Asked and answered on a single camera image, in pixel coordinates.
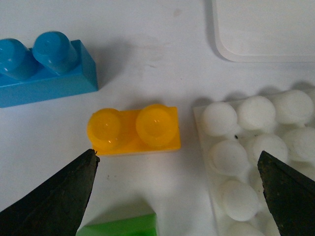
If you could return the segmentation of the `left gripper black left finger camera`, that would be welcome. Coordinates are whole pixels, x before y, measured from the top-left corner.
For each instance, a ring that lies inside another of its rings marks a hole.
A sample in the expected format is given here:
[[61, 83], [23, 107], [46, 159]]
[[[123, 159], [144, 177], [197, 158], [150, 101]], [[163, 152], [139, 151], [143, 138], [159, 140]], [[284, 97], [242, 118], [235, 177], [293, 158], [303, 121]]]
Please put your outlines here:
[[100, 158], [89, 149], [0, 213], [2, 236], [74, 236], [87, 208]]

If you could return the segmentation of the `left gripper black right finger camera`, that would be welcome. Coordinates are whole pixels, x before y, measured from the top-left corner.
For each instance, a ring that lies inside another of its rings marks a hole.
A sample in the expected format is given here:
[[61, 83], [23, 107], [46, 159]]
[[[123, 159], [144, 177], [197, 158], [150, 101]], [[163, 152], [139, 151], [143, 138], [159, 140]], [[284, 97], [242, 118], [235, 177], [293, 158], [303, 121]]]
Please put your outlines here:
[[282, 236], [315, 234], [315, 182], [263, 151], [257, 164], [268, 209]]

